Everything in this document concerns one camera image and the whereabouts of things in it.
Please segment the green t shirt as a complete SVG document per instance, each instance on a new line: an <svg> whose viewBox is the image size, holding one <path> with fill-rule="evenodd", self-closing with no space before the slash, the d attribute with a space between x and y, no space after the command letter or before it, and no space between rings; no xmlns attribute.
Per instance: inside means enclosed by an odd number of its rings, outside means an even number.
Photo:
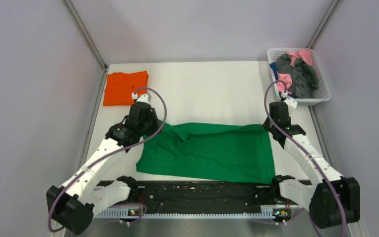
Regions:
<svg viewBox="0 0 379 237"><path fill-rule="evenodd" d="M260 124L165 124L144 144L142 173L270 184L276 176L269 133Z"/></svg>

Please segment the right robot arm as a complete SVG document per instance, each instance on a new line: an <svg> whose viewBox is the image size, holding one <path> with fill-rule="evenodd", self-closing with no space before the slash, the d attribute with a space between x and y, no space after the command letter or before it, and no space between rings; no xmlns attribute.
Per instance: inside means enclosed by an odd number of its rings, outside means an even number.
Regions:
<svg viewBox="0 0 379 237"><path fill-rule="evenodd" d="M345 177L313 147L306 132L291 123L290 105L271 102L266 108L263 129L294 159L308 177L300 181L290 175L272 180L269 196L275 203L289 199L305 209L320 229L356 223L361 219L360 185Z"/></svg>

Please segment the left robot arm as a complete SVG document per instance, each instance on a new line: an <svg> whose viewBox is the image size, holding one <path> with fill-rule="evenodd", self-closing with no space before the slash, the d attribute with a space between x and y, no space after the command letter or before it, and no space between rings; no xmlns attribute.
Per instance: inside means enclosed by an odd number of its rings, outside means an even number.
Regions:
<svg viewBox="0 0 379 237"><path fill-rule="evenodd" d="M109 185L95 189L117 160L142 144L141 137L154 137L161 124L150 102L136 101L124 119L109 128L95 153L61 186L47 193L48 224L56 221L76 235L83 233L94 217L114 204L133 204L138 199L136 180L120 176Z"/></svg>

